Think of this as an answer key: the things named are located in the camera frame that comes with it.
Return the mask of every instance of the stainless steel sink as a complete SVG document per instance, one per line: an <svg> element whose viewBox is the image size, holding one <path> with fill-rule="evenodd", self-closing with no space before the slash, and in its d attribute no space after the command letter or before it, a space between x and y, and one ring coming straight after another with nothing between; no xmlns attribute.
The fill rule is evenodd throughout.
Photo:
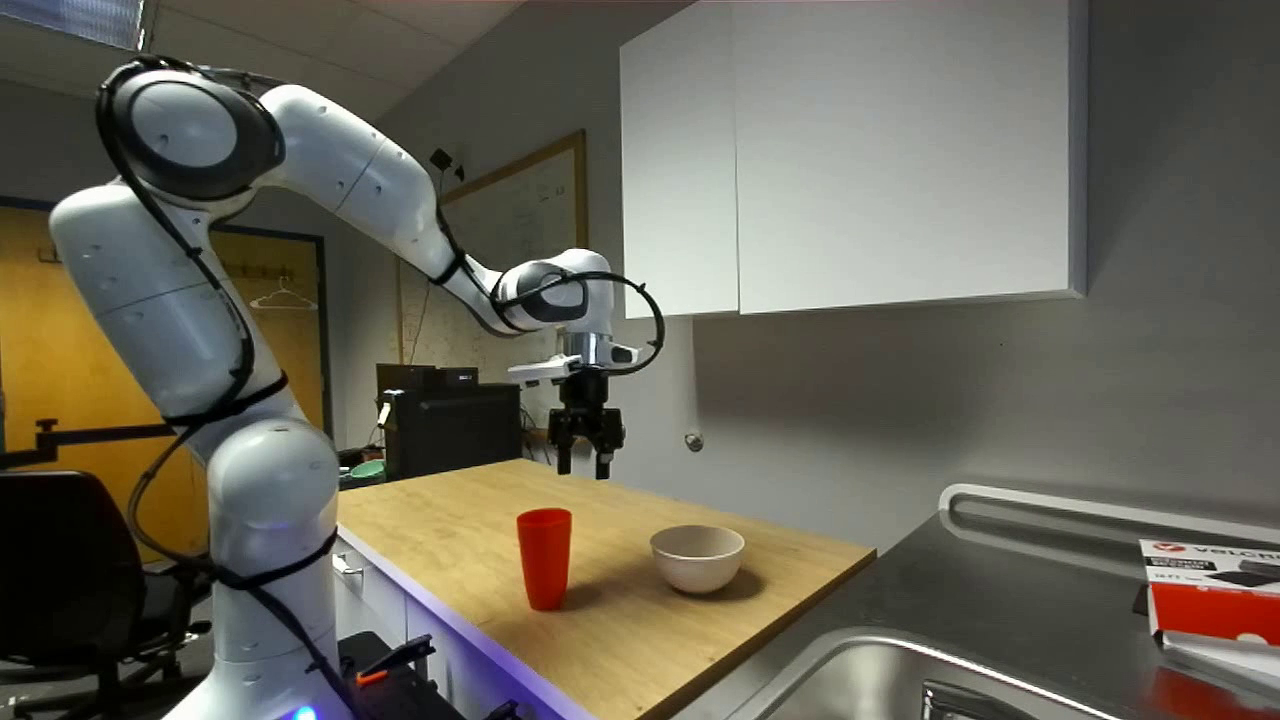
<svg viewBox="0 0 1280 720"><path fill-rule="evenodd" d="M1100 720L1089 703L887 630L830 630L736 720Z"/></svg>

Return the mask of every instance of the office chair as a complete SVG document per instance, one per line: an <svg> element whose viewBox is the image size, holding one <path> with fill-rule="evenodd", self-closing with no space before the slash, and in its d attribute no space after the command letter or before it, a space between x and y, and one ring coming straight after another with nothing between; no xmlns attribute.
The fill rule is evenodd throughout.
<svg viewBox="0 0 1280 720"><path fill-rule="evenodd" d="M98 476L0 471L0 571L0 682L98 676L94 692L14 700L14 715L125 715L188 689L178 653L207 584L147 571Z"/></svg>

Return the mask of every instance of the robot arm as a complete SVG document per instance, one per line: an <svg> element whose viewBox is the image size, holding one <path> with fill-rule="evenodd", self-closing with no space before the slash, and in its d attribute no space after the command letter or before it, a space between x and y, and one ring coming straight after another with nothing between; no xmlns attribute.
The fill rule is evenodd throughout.
<svg viewBox="0 0 1280 720"><path fill-rule="evenodd" d="M276 82L247 97L247 74L214 67L132 67L110 78L99 123L122 173L173 203L239 206L259 186L307 196L447 289L489 332L563 329L563 352L519 362L519 383L555 381L561 471L576 437L596 445L596 476L621 446L621 416L604 407L607 377L642 373L653 352L611 340L611 291L630 283L587 247L525 258L508 271L462 250L435 210L434 174L348 106Z"/></svg>
<svg viewBox="0 0 1280 720"><path fill-rule="evenodd" d="M179 61L125 65L98 106L122 181L60 201L47 227L122 358L179 426L179 445L207 462L207 555L168 550L135 522L157 550L207 562L216 575L216 664L173 715L358 715L338 676L326 562L338 450L283 386L207 242L207 222L264 186L283 186L404 255L484 329L563 329L563 357L525 377L561 381L561 471L568 445L587 437L604 476L607 450L621 446L604 383L653 362L660 340L649 357L611 343L611 291L630 279L611 276L604 255L571 247L493 271L452 242L434 181L404 148L307 89L247 82L245 71Z"/></svg>

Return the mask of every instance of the white cabinet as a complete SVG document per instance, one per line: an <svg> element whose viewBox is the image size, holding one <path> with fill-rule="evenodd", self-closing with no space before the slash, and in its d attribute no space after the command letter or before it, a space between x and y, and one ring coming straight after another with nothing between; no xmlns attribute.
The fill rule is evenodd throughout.
<svg viewBox="0 0 1280 720"><path fill-rule="evenodd" d="M1081 41L1081 0L676 13L621 53L630 276L673 316L1075 291Z"/></svg>

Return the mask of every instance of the wooden countertop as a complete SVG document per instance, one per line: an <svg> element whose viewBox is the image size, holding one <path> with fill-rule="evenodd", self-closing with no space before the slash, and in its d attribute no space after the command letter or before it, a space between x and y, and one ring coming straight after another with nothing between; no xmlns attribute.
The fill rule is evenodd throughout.
<svg viewBox="0 0 1280 720"><path fill-rule="evenodd" d="M531 613L515 513L571 506L571 592ZM673 592L649 534L664 522L727 522L750 534L745 571L722 595ZM568 715L673 715L786 621L873 558L873 547L508 458L339 497L339 530L463 635L493 639L568 694Z"/></svg>

